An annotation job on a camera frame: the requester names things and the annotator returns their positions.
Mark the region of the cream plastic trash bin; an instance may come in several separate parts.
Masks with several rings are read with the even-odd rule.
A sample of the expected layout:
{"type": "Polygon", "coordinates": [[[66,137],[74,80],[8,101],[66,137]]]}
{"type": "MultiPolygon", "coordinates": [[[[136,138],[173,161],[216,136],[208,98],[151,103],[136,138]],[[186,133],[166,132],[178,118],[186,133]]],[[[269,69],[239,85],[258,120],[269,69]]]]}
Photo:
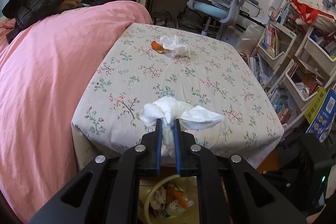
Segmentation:
{"type": "Polygon", "coordinates": [[[146,223],[199,223],[197,178],[175,174],[157,182],[143,213],[146,223]]]}

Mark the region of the blue yellow poster board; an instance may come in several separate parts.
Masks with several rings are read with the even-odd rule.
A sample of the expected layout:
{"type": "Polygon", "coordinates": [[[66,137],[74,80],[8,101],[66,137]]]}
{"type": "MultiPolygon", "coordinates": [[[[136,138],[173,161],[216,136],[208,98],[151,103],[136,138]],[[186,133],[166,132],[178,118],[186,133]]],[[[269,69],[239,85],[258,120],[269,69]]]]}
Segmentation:
{"type": "Polygon", "coordinates": [[[309,122],[307,134],[313,134],[320,143],[326,140],[335,118],[335,90],[319,88],[309,105],[305,118],[309,122]]]}

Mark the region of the brown plush toy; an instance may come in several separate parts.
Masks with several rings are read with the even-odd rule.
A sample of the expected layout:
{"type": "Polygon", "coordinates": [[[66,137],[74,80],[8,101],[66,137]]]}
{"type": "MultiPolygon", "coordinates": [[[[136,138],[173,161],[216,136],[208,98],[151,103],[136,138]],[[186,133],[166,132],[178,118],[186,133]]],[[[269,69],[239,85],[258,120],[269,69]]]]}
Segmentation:
{"type": "Polygon", "coordinates": [[[77,9],[82,6],[79,0],[65,0],[56,8],[56,13],[61,14],[64,11],[77,9]]]}

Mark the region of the floral bed sheet mattress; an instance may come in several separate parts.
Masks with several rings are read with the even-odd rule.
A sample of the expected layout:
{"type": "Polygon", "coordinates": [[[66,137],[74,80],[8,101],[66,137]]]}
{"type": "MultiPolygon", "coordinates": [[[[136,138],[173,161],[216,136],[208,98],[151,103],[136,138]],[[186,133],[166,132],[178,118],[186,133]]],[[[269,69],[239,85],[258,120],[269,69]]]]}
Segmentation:
{"type": "Polygon", "coordinates": [[[233,46],[172,28],[132,24],[96,69],[72,118],[79,168],[97,155],[113,157],[154,130],[140,119],[143,106],[169,96],[222,114],[228,129],[195,130],[214,154],[241,155],[253,167],[279,143],[284,128],[261,85],[233,46]],[[151,42],[179,37],[190,57],[158,53],[151,42]]]}

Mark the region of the small orange peel piece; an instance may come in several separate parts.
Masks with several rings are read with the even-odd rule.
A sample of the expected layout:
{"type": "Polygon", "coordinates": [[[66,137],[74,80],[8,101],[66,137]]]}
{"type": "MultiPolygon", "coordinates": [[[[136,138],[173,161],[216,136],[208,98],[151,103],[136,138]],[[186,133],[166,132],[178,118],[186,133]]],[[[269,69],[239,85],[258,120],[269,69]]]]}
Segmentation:
{"type": "Polygon", "coordinates": [[[156,41],[151,42],[151,48],[160,54],[166,53],[166,49],[164,49],[163,45],[157,43],[156,41]]]}

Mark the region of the long orange peel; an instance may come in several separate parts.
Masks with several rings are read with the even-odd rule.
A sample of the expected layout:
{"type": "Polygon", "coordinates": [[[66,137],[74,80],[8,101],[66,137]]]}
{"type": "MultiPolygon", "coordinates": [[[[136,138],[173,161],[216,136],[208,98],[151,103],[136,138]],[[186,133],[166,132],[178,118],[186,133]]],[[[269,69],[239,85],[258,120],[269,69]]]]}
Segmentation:
{"type": "Polygon", "coordinates": [[[188,205],[188,198],[183,190],[181,188],[169,184],[166,190],[166,202],[171,203],[173,201],[177,200],[178,205],[183,208],[187,209],[189,207],[188,205]]]}

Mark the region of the red bag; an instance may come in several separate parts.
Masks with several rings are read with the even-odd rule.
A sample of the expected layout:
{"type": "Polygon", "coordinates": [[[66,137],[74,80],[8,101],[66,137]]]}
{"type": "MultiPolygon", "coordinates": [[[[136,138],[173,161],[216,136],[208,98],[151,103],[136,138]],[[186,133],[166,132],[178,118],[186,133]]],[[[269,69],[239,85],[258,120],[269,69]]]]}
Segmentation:
{"type": "Polygon", "coordinates": [[[290,0],[297,9],[300,14],[300,18],[303,22],[305,22],[308,26],[313,24],[319,15],[327,17],[329,19],[334,19],[334,17],[330,14],[327,14],[323,11],[318,9],[314,9],[304,3],[299,2],[298,0],[290,0]]]}

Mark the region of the black puffer jacket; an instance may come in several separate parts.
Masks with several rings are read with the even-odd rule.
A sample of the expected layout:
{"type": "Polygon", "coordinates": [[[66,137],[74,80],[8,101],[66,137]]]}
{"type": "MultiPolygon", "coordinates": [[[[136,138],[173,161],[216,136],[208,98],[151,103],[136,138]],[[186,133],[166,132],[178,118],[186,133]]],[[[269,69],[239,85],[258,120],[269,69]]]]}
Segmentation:
{"type": "Polygon", "coordinates": [[[66,0],[9,0],[2,9],[8,19],[15,19],[21,30],[54,13],[66,0]]]}

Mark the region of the white tissue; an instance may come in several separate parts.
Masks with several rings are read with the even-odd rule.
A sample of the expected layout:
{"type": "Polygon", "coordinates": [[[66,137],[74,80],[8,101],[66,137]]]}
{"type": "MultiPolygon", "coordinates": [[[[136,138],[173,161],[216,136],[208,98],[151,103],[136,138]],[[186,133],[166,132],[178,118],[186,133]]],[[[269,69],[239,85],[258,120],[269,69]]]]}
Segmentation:
{"type": "Polygon", "coordinates": [[[155,126],[157,120],[162,121],[161,155],[175,157],[173,124],[179,120],[182,129],[207,130],[219,126],[219,132],[228,129],[224,115],[212,112],[202,106],[192,106],[187,102],[178,101],[173,97],[165,96],[153,103],[143,106],[140,119],[146,126],[155,126]]]}
{"type": "Polygon", "coordinates": [[[166,35],[161,36],[159,43],[172,55],[172,57],[190,57],[189,46],[181,44],[177,35],[174,35],[172,38],[166,35]]]}

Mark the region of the plastic wrapper in bin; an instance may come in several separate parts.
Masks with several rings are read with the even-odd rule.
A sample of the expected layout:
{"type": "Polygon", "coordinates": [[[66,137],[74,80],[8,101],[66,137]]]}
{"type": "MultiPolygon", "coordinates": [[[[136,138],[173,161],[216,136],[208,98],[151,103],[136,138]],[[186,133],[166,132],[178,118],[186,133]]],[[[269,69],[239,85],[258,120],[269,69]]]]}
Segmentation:
{"type": "Polygon", "coordinates": [[[188,198],[188,205],[189,207],[187,209],[183,209],[178,205],[178,201],[175,200],[171,203],[167,203],[165,199],[165,203],[162,206],[162,214],[165,218],[172,218],[172,217],[177,217],[180,214],[184,213],[185,211],[189,210],[195,203],[194,200],[185,192],[187,198],[188,198]]]}

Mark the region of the pink duvet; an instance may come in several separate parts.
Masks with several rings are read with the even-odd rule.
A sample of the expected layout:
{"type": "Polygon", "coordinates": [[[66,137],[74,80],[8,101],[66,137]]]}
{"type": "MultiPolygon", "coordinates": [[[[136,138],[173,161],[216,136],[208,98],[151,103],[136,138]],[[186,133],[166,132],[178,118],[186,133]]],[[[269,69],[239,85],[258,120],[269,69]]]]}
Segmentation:
{"type": "Polygon", "coordinates": [[[53,15],[1,52],[1,193],[31,217],[77,172],[71,120],[105,55],[147,9],[115,1],[53,15]]]}

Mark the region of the white book shelf rack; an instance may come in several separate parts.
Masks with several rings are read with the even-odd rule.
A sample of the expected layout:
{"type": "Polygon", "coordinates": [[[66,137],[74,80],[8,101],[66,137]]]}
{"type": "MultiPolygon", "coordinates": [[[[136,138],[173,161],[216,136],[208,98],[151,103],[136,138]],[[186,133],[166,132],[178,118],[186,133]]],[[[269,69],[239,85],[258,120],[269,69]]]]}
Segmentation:
{"type": "Polygon", "coordinates": [[[247,58],[285,132],[304,119],[319,88],[335,83],[335,16],[307,25],[290,0],[271,9],[247,58]]]}

